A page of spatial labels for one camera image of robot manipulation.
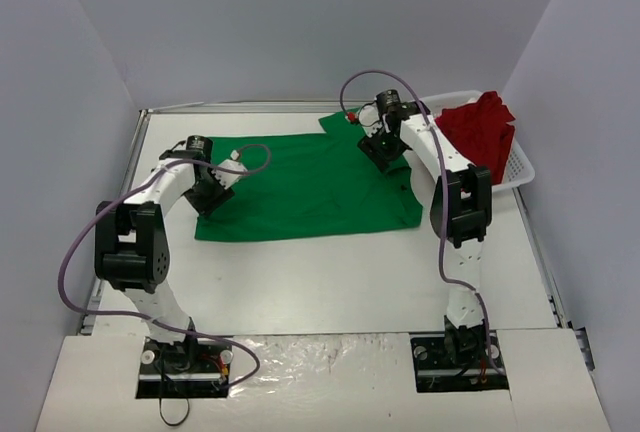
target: screw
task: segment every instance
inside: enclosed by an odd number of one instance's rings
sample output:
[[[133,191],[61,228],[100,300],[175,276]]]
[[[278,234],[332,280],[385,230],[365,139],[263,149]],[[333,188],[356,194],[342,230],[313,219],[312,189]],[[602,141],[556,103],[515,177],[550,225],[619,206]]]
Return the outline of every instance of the screw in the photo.
[[[140,356],[140,362],[144,365],[151,365],[154,360],[156,360],[156,354],[153,353],[153,350],[145,350]]]
[[[228,349],[220,352],[220,360],[224,365],[229,365],[233,361],[233,352]]]

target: black wire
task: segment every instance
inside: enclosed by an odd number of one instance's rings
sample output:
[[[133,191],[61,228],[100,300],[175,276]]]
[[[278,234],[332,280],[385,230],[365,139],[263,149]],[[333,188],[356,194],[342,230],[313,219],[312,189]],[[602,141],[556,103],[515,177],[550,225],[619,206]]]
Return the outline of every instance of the black wire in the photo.
[[[158,364],[157,363],[153,364],[155,369],[160,374],[160,392],[158,393],[158,412],[160,413],[160,418],[165,423],[165,425],[167,425],[168,427],[180,427],[189,418],[189,414],[191,413],[191,403],[189,402],[189,398],[185,394],[180,392],[180,390],[178,389],[178,387],[177,387],[176,383],[173,381],[173,379],[171,379],[170,377],[167,376],[167,374],[165,374],[165,372],[164,372],[164,357],[162,356],[163,353],[164,353],[164,347],[162,347],[162,349],[160,349],[160,357],[158,358],[158,361],[160,362],[160,368],[158,368]],[[187,412],[186,412],[186,414],[184,414],[184,417],[182,419],[180,419],[178,422],[169,422],[164,417],[164,414],[162,413],[162,394],[164,393],[165,381],[169,382],[170,384],[172,384],[173,388],[175,389],[175,391],[178,394],[182,395],[184,397],[184,399],[187,401]]]
[[[483,354],[483,350],[482,350],[482,345],[481,345],[481,340],[478,338],[478,335],[476,333],[473,333],[473,337],[476,340],[476,353],[473,355],[472,359],[467,362],[465,364],[465,366],[460,369],[460,371],[452,376],[452,378],[458,378],[458,377],[462,377],[464,374],[466,374],[469,369],[473,366],[473,364],[475,364],[476,362],[478,362],[478,360],[480,360],[481,355]]]

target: red cloth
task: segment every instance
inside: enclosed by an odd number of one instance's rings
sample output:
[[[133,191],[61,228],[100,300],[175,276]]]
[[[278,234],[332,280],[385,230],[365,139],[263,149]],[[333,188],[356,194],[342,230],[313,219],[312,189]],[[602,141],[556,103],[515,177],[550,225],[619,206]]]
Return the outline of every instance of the red cloth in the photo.
[[[491,183],[502,183],[515,120],[497,92],[485,92],[474,104],[444,109],[436,124],[449,142],[475,165],[486,165]]]

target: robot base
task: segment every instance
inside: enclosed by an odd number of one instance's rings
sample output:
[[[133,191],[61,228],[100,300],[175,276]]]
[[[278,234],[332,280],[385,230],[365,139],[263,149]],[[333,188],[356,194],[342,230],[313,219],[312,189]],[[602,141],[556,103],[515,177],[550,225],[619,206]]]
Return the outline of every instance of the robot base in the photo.
[[[486,352],[473,354],[466,362],[454,363],[448,352],[447,339],[440,334],[420,334],[411,338],[413,369],[416,391],[430,392],[476,392],[483,390],[509,390],[506,376],[493,370],[486,359]],[[498,338],[491,336],[489,353],[501,369],[504,369],[499,354]]]
[[[233,357],[231,347],[194,342],[190,354],[193,358],[186,365],[171,360],[171,355],[168,355],[169,359],[163,357],[165,352],[161,347],[162,344],[151,340],[145,343],[136,399],[227,397],[229,389],[225,386],[231,364],[223,362],[230,362]]]

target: white floor panel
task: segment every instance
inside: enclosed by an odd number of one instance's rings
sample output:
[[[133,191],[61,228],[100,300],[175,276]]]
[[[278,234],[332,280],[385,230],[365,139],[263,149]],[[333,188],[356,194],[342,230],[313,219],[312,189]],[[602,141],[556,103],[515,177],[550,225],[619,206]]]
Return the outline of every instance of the white floor panel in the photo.
[[[134,183],[158,155],[191,134],[240,136],[321,132],[323,114],[153,115]],[[434,183],[409,157],[416,195]],[[511,192],[494,195],[482,291],[492,327],[554,327],[520,211]],[[318,334],[441,330],[446,288],[437,272],[437,237],[419,229],[262,243],[193,239],[196,213],[177,203],[166,220],[169,283],[199,330],[214,334]],[[105,287],[103,310],[132,305]],[[137,319],[98,317],[94,334],[141,334]]]

